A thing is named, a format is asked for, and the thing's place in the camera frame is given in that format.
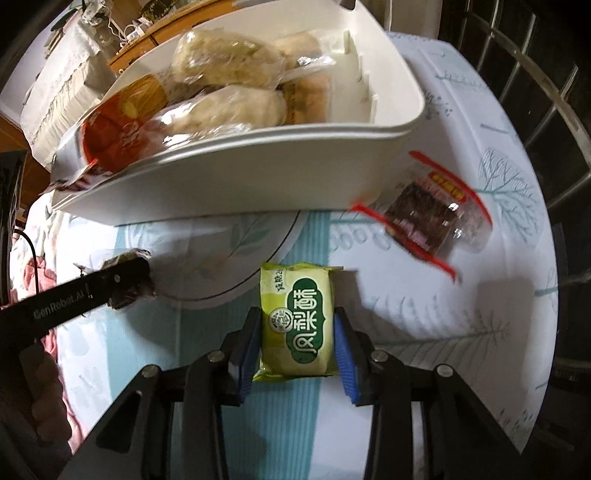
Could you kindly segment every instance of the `green snack wrapper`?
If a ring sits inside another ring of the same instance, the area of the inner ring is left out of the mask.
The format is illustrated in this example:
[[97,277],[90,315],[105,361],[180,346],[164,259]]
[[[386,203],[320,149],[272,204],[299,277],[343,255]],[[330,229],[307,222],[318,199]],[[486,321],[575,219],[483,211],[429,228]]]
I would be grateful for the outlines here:
[[334,373],[331,270],[335,268],[306,263],[261,266],[262,355],[257,378]]

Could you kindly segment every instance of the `white plastic basket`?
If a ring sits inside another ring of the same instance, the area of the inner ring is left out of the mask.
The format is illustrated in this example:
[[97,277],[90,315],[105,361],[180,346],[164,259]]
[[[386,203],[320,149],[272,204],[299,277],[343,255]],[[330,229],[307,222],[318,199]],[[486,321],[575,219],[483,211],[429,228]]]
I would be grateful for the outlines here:
[[[360,1],[277,0],[210,20],[271,41],[315,28],[343,31],[333,72],[334,123],[204,140],[131,165],[88,192],[56,192],[60,210],[108,225],[243,212],[347,209],[376,199],[394,155],[422,118],[410,69]],[[134,62],[107,96],[170,65],[178,37]]]

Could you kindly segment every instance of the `packaged snack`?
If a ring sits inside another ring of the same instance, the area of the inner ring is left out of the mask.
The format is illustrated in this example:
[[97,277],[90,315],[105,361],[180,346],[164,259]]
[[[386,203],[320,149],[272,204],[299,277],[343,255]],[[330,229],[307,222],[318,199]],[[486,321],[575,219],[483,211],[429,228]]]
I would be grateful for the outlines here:
[[195,140],[246,133],[285,122],[280,92],[230,85],[167,108],[140,130],[148,146],[142,157]]
[[334,305],[330,270],[305,263],[262,265],[259,377],[332,373]]
[[124,87],[64,134],[48,189],[91,188],[137,161],[146,146],[139,129],[165,106],[191,98],[201,88],[174,81],[169,70]]
[[419,151],[411,151],[411,167],[398,173],[386,206],[375,211],[356,205],[386,226],[386,231],[421,260],[455,270],[436,254],[449,240],[473,252],[481,251],[492,232],[492,219],[480,197],[445,167]]
[[332,75],[314,73],[284,83],[281,91],[287,103],[286,125],[322,124],[330,118]]
[[344,52],[344,33],[333,30],[309,30],[279,38],[272,43],[287,59],[282,82],[299,78],[335,64],[331,52]]
[[178,41],[172,69],[179,82],[275,89],[286,60],[272,45],[222,30],[191,30]]

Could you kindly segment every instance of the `blue gripper pad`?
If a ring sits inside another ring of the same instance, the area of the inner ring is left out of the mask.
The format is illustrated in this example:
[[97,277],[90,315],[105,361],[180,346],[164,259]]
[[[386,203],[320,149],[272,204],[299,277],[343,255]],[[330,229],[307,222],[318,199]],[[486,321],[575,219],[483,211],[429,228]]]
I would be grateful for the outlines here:
[[335,356],[345,393],[358,407],[373,403],[368,357],[342,307],[335,308]]
[[340,316],[335,311],[335,355],[336,364],[339,366],[339,373],[343,382],[345,393],[350,398],[351,403],[357,403],[361,394],[357,383],[355,372],[355,363],[353,355],[349,348],[345,330]]
[[240,403],[243,403],[251,392],[252,377],[259,365],[262,343],[261,319],[261,309],[252,307],[228,362],[228,373],[236,382],[236,394]]

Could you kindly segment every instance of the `plastic-wrapped bread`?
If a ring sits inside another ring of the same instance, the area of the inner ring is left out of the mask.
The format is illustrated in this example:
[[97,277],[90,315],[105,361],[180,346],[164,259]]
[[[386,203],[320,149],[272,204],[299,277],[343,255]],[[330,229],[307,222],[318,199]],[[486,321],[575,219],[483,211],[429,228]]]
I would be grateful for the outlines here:
[[140,135],[150,139],[143,156],[191,141],[246,133],[285,122],[285,100],[275,90],[230,85],[173,105],[147,122]]
[[277,48],[262,41],[222,29],[195,29],[179,39],[172,68],[179,82],[275,89],[285,63]]
[[287,103],[286,125],[322,124],[330,121],[332,75],[315,73],[281,86]]
[[310,30],[278,38],[272,42],[287,61],[281,82],[300,78],[335,64],[331,52],[345,52],[344,33]]

